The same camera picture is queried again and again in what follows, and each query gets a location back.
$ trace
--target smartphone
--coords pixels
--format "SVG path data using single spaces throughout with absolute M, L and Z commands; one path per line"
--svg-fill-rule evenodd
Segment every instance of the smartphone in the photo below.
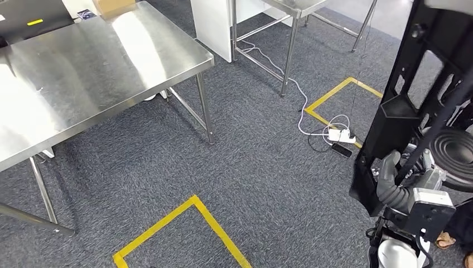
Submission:
M 79 18 L 83 20 L 88 20 L 90 18 L 96 17 L 96 15 L 93 14 L 92 11 L 88 9 L 77 12 L 77 15 L 79 16 Z
M 347 148 L 339 145 L 338 143 L 334 143 L 332 145 L 332 150 L 338 152 L 340 155 L 345 156 L 346 158 L 350 158 L 353 154 L 352 151 L 348 150 Z

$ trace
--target gray carpet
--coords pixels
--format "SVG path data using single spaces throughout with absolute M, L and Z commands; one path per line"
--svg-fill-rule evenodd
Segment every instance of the gray carpet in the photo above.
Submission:
M 195 36 L 188 1 L 150 2 Z M 360 27 L 330 10 L 321 13 Z M 239 29 L 247 32 L 270 20 L 258 15 Z M 276 25 L 249 41 L 282 66 L 290 31 Z M 353 42 L 315 20 L 299 29 L 291 77 L 310 103 L 347 76 L 383 91 L 399 40 L 372 29 L 366 49 L 362 44 L 350 53 Z M 427 66 L 419 85 L 430 83 L 435 66 Z M 278 97 L 280 84 L 241 56 L 234 64 L 216 56 L 216 66 L 204 79 L 214 146 L 173 98 L 169 104 L 162 98 L 140 103 L 55 146 L 56 158 L 41 170 L 59 221 L 78 234 L 54 235 L 0 216 L 0 267 L 115 267 L 115 252 L 193 194 L 253 267 L 366 267 L 364 231 L 374 220 L 347 194 L 354 157 L 321 154 L 308 146 L 297 129 L 303 103 L 297 89 L 291 85 L 285 98 Z M 379 99 L 355 87 L 318 109 L 327 119 L 349 113 L 355 131 L 365 137 Z M 176 90 L 199 107 L 193 79 Z M 351 108 L 353 97 L 357 105 Z M 309 115 L 302 125 L 305 130 L 323 127 Z M 467 197 L 451 195 L 455 202 Z M 27 162 L 0 173 L 0 202 L 46 217 Z M 461 267 L 457 247 L 432 254 L 437 267 Z M 195 208 L 125 260 L 129 267 L 239 267 Z

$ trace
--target power strip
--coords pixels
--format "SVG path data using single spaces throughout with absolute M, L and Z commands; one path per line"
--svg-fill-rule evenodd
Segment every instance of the power strip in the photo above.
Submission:
M 350 138 L 350 130 L 329 129 L 329 140 L 354 144 L 356 137 Z

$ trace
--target yellow floor marking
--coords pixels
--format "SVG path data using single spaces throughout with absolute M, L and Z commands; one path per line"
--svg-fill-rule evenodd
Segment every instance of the yellow floor marking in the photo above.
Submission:
M 171 213 L 169 213 L 167 216 L 165 216 L 160 221 L 158 221 L 151 228 L 149 228 L 144 233 L 142 233 L 137 238 L 135 238 L 135 240 L 130 242 L 123 249 L 115 253 L 115 255 L 113 255 L 113 261 L 117 265 L 117 268 L 128 268 L 128 265 L 125 262 L 124 258 L 128 254 L 130 254 L 130 252 L 132 252 L 135 248 L 137 248 L 139 245 L 141 245 L 146 240 L 148 240 L 157 231 L 159 231 L 161 228 L 166 226 L 168 223 L 170 223 L 173 219 L 175 219 L 182 212 L 190 208 L 192 205 L 195 205 L 195 207 L 199 210 L 199 212 L 202 214 L 202 216 L 207 221 L 209 226 L 220 237 L 224 245 L 227 247 L 228 251 L 230 251 L 230 253 L 236 259 L 236 261 L 240 264 L 240 266 L 242 268 L 251 268 L 250 263 L 243 256 L 240 250 L 236 247 L 236 245 L 233 243 L 230 237 L 225 233 L 223 228 L 218 224 L 218 222 L 215 220 L 212 214 L 210 214 L 210 212 L 207 210 L 207 208 L 202 203 L 202 201 L 197 197 L 197 195 L 193 195 L 191 198 L 185 201 L 182 205 L 180 205 Z
M 38 23 L 41 23 L 41 22 L 43 22 L 43 20 L 42 20 L 42 19 L 39 19 L 39 20 L 35 20 L 35 21 L 30 21 L 30 22 L 28 22 L 26 25 L 28 25 L 28 26 L 33 26 L 33 25 L 38 24 Z
M 335 95 L 337 92 L 339 92 L 340 90 L 342 90 L 344 87 L 346 87 L 348 84 L 350 83 L 355 83 L 356 85 L 366 89 L 367 91 L 373 93 L 374 95 L 376 95 L 377 97 L 379 98 L 382 98 L 383 97 L 383 94 L 379 91 L 377 91 L 376 89 L 364 84 L 363 82 L 360 82 L 358 80 L 356 80 L 355 78 L 349 76 L 347 79 L 343 80 L 343 82 L 341 82 L 339 85 L 337 85 L 336 87 L 334 87 L 333 89 L 331 89 L 329 92 L 327 92 L 325 95 L 323 95 L 320 99 L 316 100 L 314 103 L 312 103 L 309 107 L 305 108 L 304 111 L 306 111 L 306 113 L 310 114 L 311 116 L 315 117 L 317 120 L 319 120 L 320 122 L 322 122 L 324 125 L 328 125 L 329 124 L 329 121 L 324 119 L 320 114 L 314 112 L 315 108 L 319 107 L 320 105 L 322 105 L 324 102 L 326 102 L 330 97 L 332 97 L 333 95 Z M 361 144 L 359 144 L 358 142 L 355 143 L 355 146 L 360 148 L 362 147 Z

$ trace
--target stainless steel table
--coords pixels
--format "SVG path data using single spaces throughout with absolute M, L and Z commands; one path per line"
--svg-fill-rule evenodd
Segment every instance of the stainless steel table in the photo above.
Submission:
M 237 0 L 231 0 L 231 9 L 233 12 L 232 15 L 232 47 L 233 47 L 233 60 L 237 60 L 236 57 L 236 52 L 239 52 L 243 56 L 245 56 L 247 59 L 251 60 L 253 63 L 257 64 L 259 67 L 261 67 L 263 70 L 268 72 L 270 75 L 274 76 L 276 79 L 282 82 L 282 88 L 279 93 L 281 97 L 286 95 L 286 88 L 287 88 L 287 83 L 289 82 L 289 71 L 291 68 L 291 59 L 292 59 L 292 52 L 294 49 L 294 40 L 296 39 L 296 32 L 297 32 L 297 25 L 299 22 L 299 19 L 302 17 L 306 17 L 312 12 L 326 6 L 330 1 L 332 0 L 262 0 L 263 2 L 269 4 L 270 6 L 286 13 L 287 15 L 275 20 L 273 22 L 270 22 L 267 25 L 264 25 L 254 31 L 251 31 L 249 33 L 246 33 L 245 35 L 238 37 L 237 34 Z M 286 68 L 284 69 L 284 77 L 281 77 L 279 74 L 273 72 L 270 68 L 266 67 L 264 64 L 260 63 L 258 60 L 255 58 L 251 57 L 248 55 L 246 52 L 243 50 L 239 49 L 237 47 L 237 42 L 241 41 L 251 35 L 256 34 L 257 32 L 260 32 L 264 29 L 267 29 L 268 27 L 271 27 L 283 20 L 286 20 L 288 18 L 292 17 L 292 33 L 291 33 L 291 39 L 289 41 L 289 49 L 287 52 L 287 60 L 286 60 Z
M 363 37 L 363 34 L 365 33 L 368 22 L 370 21 L 371 17 L 373 16 L 373 13 L 374 13 L 374 10 L 376 8 L 376 3 L 377 2 L 378 2 L 378 0 L 373 0 L 372 1 L 371 6 L 368 10 L 368 13 L 366 14 L 365 20 L 364 20 L 364 22 L 361 26 L 360 32 L 354 32 L 354 31 L 352 31 L 352 30 L 350 30 L 350 29 L 348 29 L 344 26 L 341 26 L 340 24 L 334 23 L 334 22 L 330 21 L 329 19 L 320 16 L 317 13 L 312 13 L 310 15 L 312 15 L 315 18 L 318 18 L 319 20 L 325 22 L 326 24 L 328 24 L 330 26 L 334 26 L 335 28 L 337 28 L 337 29 L 345 32 L 346 34 L 349 34 L 349 35 L 353 36 L 354 38 L 356 38 L 355 43 L 353 44 L 353 48 L 351 49 L 351 52 L 355 52 L 356 48 L 358 47 L 358 43 L 360 42 L 361 38 Z M 309 16 L 306 17 L 306 22 L 304 23 L 304 27 L 307 27 L 308 24 L 309 24 Z
M 330 20 L 314 13 L 315 11 L 319 10 L 320 8 L 326 6 L 329 4 L 332 0 L 262 0 L 263 2 L 269 4 L 270 6 L 286 13 L 287 15 L 275 20 L 273 22 L 268 23 L 267 25 L 264 25 L 260 28 L 257 28 L 256 30 L 253 30 L 249 33 L 246 33 L 240 37 L 238 37 L 237 33 L 237 20 L 235 19 L 237 17 L 237 0 L 231 0 L 231 8 L 232 8 L 232 52 L 233 52 L 233 60 L 237 60 L 237 55 L 236 52 L 242 54 L 245 56 L 247 59 L 252 61 L 253 63 L 257 64 L 259 67 L 261 67 L 263 70 L 268 72 L 270 75 L 274 76 L 276 79 L 282 82 L 282 88 L 279 93 L 281 97 L 283 97 L 286 94 L 286 88 L 287 88 L 287 83 L 289 79 L 289 71 L 291 68 L 291 60 L 292 60 L 292 53 L 294 49 L 294 40 L 296 39 L 296 32 L 297 32 L 297 25 L 298 21 L 300 18 L 305 17 L 305 26 L 308 24 L 308 15 L 312 15 L 319 20 L 322 20 L 331 26 L 334 26 L 340 30 L 343 30 L 344 32 L 356 37 L 355 45 L 353 46 L 353 50 L 356 50 L 356 47 L 358 45 L 358 42 L 361 40 L 361 37 L 366 29 L 366 26 L 368 24 L 368 21 L 370 20 L 371 16 L 373 15 L 374 8 L 376 6 L 377 0 L 373 0 L 373 4 L 370 7 L 370 10 L 368 11 L 368 15 L 366 16 L 366 19 L 363 23 L 363 26 L 361 27 L 360 33 L 355 33 L 352 30 L 349 30 L 347 28 L 344 28 L 334 22 L 331 22 Z M 287 59 L 286 59 L 286 68 L 284 69 L 284 77 L 281 77 L 279 74 L 271 70 L 270 68 L 266 67 L 264 64 L 260 63 L 258 60 L 255 58 L 251 57 L 248 55 L 246 52 L 244 52 L 242 49 L 237 47 L 237 42 L 244 40 L 245 38 L 256 34 L 257 32 L 260 32 L 264 29 L 267 29 L 281 21 L 284 21 L 288 18 L 292 17 L 292 32 L 291 32 L 291 39 L 289 41 L 289 49 L 287 52 Z
M 214 143 L 202 74 L 214 57 L 139 2 L 0 49 L 0 171 L 30 158 L 50 220 L 0 203 L 0 213 L 68 234 L 58 225 L 34 158 L 163 90 L 170 90 Z M 204 119 L 171 88 L 196 76 Z

